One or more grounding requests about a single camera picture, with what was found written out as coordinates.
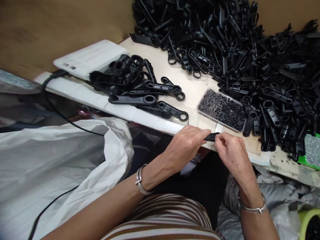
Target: brown striped shirt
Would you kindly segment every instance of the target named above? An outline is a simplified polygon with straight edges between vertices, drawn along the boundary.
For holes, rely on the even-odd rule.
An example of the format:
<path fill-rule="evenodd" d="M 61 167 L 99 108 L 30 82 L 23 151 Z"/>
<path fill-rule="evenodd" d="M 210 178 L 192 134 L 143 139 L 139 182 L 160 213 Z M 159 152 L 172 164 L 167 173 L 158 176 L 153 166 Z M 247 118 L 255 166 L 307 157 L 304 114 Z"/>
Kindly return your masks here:
<path fill-rule="evenodd" d="M 212 230 L 205 208 L 176 194 L 144 199 L 128 221 L 111 230 L 102 240 L 208 239 L 220 240 Z"/>

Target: pile of black plastic parts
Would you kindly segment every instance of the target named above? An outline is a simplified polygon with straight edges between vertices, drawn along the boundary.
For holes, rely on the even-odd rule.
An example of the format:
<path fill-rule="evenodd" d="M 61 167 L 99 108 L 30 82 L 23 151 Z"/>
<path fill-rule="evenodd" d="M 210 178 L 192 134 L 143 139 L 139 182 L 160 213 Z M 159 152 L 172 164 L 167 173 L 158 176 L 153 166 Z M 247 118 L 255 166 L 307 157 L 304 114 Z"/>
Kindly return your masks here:
<path fill-rule="evenodd" d="M 304 137 L 320 133 L 320 34 L 316 20 L 263 35 L 258 3 L 248 0 L 136 0 L 134 42 L 168 52 L 169 64 L 210 74 L 220 92 L 244 104 L 243 134 L 261 136 L 298 161 Z"/>
<path fill-rule="evenodd" d="M 111 62 L 104 73 L 90 73 L 90 81 L 85 82 L 94 90 L 108 94 L 112 104 L 133 105 L 165 119 L 174 116 L 187 121 L 189 118 L 187 112 L 157 100 L 159 95 L 166 94 L 173 95 L 178 101 L 183 101 L 186 96 L 181 87 L 167 77 L 157 83 L 151 63 L 138 55 L 122 55 L 118 61 Z"/>

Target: power cord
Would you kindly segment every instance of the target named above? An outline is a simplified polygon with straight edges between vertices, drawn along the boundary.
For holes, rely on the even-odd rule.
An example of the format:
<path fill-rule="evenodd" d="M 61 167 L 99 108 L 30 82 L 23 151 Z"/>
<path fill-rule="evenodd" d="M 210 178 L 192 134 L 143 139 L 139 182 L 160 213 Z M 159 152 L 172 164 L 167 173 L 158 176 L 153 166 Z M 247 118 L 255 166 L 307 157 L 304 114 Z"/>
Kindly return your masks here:
<path fill-rule="evenodd" d="M 28 240 L 32 240 L 32 239 L 33 239 L 33 236 L 34 236 L 34 233 L 36 232 L 37 225 L 38 225 L 38 222 L 39 222 L 39 219 L 40 219 L 41 215 L 42 215 L 56 200 L 58 200 L 58 198 L 60 198 L 60 197 L 62 197 L 63 195 L 65 195 L 65 194 L 67 194 L 67 193 L 75 190 L 77 187 L 79 187 L 79 185 L 76 186 L 75 188 L 72 188 L 71 190 L 69 190 L 69 191 L 61 194 L 59 197 L 57 197 L 57 198 L 54 199 L 51 203 L 49 203 L 49 205 L 46 206 L 45 209 L 42 210 L 42 212 L 37 216 L 36 220 L 35 220 L 34 223 L 33 223 L 33 226 L 32 226 L 31 232 L 30 232 L 30 234 L 29 234 Z"/>
<path fill-rule="evenodd" d="M 63 118 L 64 120 L 66 120 L 68 123 L 70 123 L 71 125 L 81 129 L 82 131 L 85 131 L 85 132 L 88 132 L 88 133 L 92 133 L 92 134 L 96 134 L 96 135 L 99 135 L 99 136 L 102 136 L 104 137 L 103 134 L 100 134 L 100 133 L 95 133 L 95 132 L 91 132 L 89 130 L 86 130 L 82 127 L 79 127 L 78 125 L 74 124 L 72 121 L 70 121 L 67 117 L 65 117 L 62 113 L 60 113 L 56 107 L 50 102 L 48 96 L 47 96 L 47 92 L 46 92 L 46 87 L 48 85 L 48 83 L 52 80 L 52 79 L 55 79 L 55 78 L 58 78 L 58 77 L 62 77 L 62 76 L 65 76 L 69 74 L 67 71 L 65 70 L 62 70 L 62 69 L 59 69 L 57 71 L 54 71 L 42 84 L 41 86 L 41 93 L 43 94 L 44 98 L 46 99 L 48 105 L 61 117 Z"/>
<path fill-rule="evenodd" d="M 50 100 L 49 100 L 49 98 L 48 98 L 48 96 L 47 96 L 47 91 L 46 91 L 46 87 L 47 87 L 48 83 L 49 83 L 52 79 L 65 76 L 65 75 L 67 75 L 67 74 L 69 74 L 67 71 L 62 70 L 62 69 L 59 69 L 59 70 L 53 72 L 53 73 L 43 82 L 43 84 L 42 84 L 42 86 L 41 86 L 41 93 L 43 94 L 44 98 L 46 99 L 48 105 L 49 105 L 61 118 L 63 118 L 64 120 L 66 120 L 66 121 L 67 121 L 68 123 L 70 123 L 71 125 L 79 128 L 79 129 L 81 129 L 81 130 L 83 130 L 83 131 L 85 131 L 85 132 L 89 132 L 89 133 L 96 134 L 96 135 L 99 135 L 99 136 L 104 137 L 104 135 L 102 135 L 102 134 L 100 134 L 100 133 L 91 132 L 91 131 L 89 131 L 89 130 L 86 130 L 86 129 L 84 129 L 84 128 L 82 128 L 82 127 L 79 127 L 78 125 L 74 124 L 74 123 L 73 123 L 72 121 L 70 121 L 67 117 L 65 117 L 62 113 L 60 113 L 60 112 L 56 109 L 56 107 L 50 102 Z M 32 238 L 33 238 L 33 236 L 34 236 L 34 233 L 35 233 L 35 231 L 36 231 L 36 229 L 37 229 L 37 225 L 38 225 L 38 223 L 39 223 L 40 217 L 42 216 L 42 214 L 43 214 L 56 200 L 58 200 L 58 199 L 59 199 L 60 197 L 62 197 L 63 195 L 65 195 L 65 194 L 67 194 L 67 193 L 75 190 L 77 187 L 79 187 L 79 185 L 76 186 L 75 188 L 73 188 L 73 189 L 71 189 L 71 190 L 69 190 L 69 191 L 61 194 L 61 195 L 58 196 L 56 199 L 54 199 L 51 203 L 49 203 L 49 205 L 46 206 L 45 209 L 42 210 L 42 212 L 37 216 L 36 220 L 35 220 L 34 223 L 33 223 L 33 226 L 32 226 L 31 232 L 30 232 L 30 234 L 29 234 L 28 240 L 32 240 Z"/>

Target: silver bangle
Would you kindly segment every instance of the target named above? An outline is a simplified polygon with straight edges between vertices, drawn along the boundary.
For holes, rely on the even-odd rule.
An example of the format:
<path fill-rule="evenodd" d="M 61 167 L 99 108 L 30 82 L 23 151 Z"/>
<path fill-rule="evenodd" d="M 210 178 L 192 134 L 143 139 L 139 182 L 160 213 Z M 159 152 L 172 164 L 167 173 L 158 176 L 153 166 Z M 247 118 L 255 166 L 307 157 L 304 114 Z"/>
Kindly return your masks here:
<path fill-rule="evenodd" d="M 150 195 L 152 194 L 153 192 L 147 192 L 143 186 L 141 185 L 141 181 L 142 181 L 142 177 L 141 177 L 141 172 L 142 172 L 142 169 L 146 166 L 146 164 L 144 164 L 141 168 L 138 169 L 137 171 L 137 181 L 136 181 L 136 185 L 138 185 L 138 188 L 140 190 L 140 192 L 143 194 L 143 195 Z"/>
<path fill-rule="evenodd" d="M 263 201 L 264 201 L 264 204 L 262 206 L 262 208 L 247 208 L 245 206 L 242 205 L 242 203 L 240 202 L 240 197 L 238 197 L 238 203 L 240 204 L 240 206 L 247 210 L 248 212 L 259 212 L 260 214 L 262 214 L 266 209 L 267 209 L 267 201 L 266 201 L 266 198 L 265 196 L 262 194 L 262 197 L 263 197 Z"/>

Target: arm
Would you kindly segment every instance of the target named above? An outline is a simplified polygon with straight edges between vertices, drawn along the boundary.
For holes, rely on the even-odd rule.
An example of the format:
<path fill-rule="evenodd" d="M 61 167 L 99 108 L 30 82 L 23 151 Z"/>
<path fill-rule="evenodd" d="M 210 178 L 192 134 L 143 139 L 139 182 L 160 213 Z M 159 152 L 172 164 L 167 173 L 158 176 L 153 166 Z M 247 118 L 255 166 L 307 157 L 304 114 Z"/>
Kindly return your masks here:
<path fill-rule="evenodd" d="M 186 126 L 172 139 L 167 149 L 143 168 L 142 186 L 150 191 L 191 161 L 210 130 Z M 132 175 L 97 198 L 42 240 L 100 240 L 119 225 L 145 197 Z"/>
<path fill-rule="evenodd" d="M 264 202 L 242 138 L 226 132 L 216 136 L 219 156 L 240 187 L 240 201 L 248 208 L 262 208 Z M 280 240 L 268 210 L 262 214 L 241 209 L 241 227 L 247 240 Z"/>

